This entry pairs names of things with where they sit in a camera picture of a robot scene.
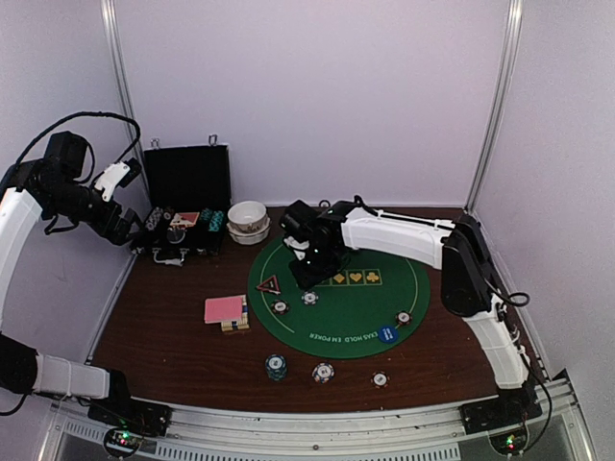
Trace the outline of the blue white poker chip stack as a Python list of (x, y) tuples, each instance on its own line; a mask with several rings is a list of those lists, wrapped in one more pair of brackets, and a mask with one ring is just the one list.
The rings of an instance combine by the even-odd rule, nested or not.
[(324, 384), (334, 378), (335, 369), (331, 363), (321, 362), (312, 370), (312, 378), (316, 383)]

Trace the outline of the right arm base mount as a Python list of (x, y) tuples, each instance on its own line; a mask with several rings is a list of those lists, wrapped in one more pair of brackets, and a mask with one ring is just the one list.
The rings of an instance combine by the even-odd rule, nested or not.
[(499, 398), (465, 403), (459, 410), (465, 433), (468, 435), (521, 425), (543, 414), (541, 405), (537, 402), (523, 404), (518, 400)]

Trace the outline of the brown poker chip stack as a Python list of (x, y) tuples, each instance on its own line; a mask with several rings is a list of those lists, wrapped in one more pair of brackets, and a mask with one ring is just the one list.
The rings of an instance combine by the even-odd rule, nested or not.
[(372, 374), (371, 382), (377, 388), (385, 388), (388, 385), (389, 377), (387, 373), (378, 371)]

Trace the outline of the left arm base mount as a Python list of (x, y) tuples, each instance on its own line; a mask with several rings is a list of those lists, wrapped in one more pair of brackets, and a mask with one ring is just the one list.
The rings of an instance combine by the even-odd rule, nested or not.
[(146, 437), (163, 437), (167, 433), (172, 409), (167, 405), (131, 400), (124, 408), (92, 400), (87, 416), (97, 422), (128, 429)]

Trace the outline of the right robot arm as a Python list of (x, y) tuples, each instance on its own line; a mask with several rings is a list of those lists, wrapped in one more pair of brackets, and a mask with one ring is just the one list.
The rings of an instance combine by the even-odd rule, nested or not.
[(322, 211), (298, 200), (285, 209), (280, 226), (283, 243), (294, 254), (290, 271), (303, 289), (336, 275), (351, 251), (402, 256), (440, 271), (443, 306), (470, 327), (494, 373), (498, 397), (493, 416), (509, 425), (535, 404), (537, 379), (507, 319), (507, 311), (528, 305), (530, 296), (509, 293), (500, 284), (473, 216), (407, 216), (373, 208), (355, 196)]

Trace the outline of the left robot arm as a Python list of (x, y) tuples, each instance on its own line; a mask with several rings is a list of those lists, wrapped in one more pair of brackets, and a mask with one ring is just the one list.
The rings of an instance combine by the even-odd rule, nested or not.
[[(94, 185), (85, 187), (63, 175), (51, 160), (36, 160), (12, 167), (2, 181), (1, 300), (8, 294), (16, 263), (35, 224), (65, 216), (73, 227), (88, 224), (113, 245), (123, 246), (137, 236), (142, 223), (132, 209), (123, 210), (112, 199), (140, 173), (135, 159), (118, 161), (105, 169)], [(131, 425), (138, 416), (126, 377), (43, 354), (3, 334), (1, 387), (17, 395), (45, 394), (95, 401), (118, 426)]]

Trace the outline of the red triangular all-in button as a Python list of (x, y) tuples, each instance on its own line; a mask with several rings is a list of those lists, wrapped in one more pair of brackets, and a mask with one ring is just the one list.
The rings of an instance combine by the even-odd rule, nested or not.
[(274, 295), (280, 295), (282, 290), (276, 275), (272, 275), (269, 278), (261, 281), (256, 289), (261, 293), (269, 293)]

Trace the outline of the blue small blind button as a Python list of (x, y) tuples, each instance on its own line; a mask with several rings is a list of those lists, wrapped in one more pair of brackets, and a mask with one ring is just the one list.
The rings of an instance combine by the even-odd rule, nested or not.
[(399, 337), (399, 331), (393, 326), (383, 326), (378, 330), (378, 338), (384, 344), (394, 344)]

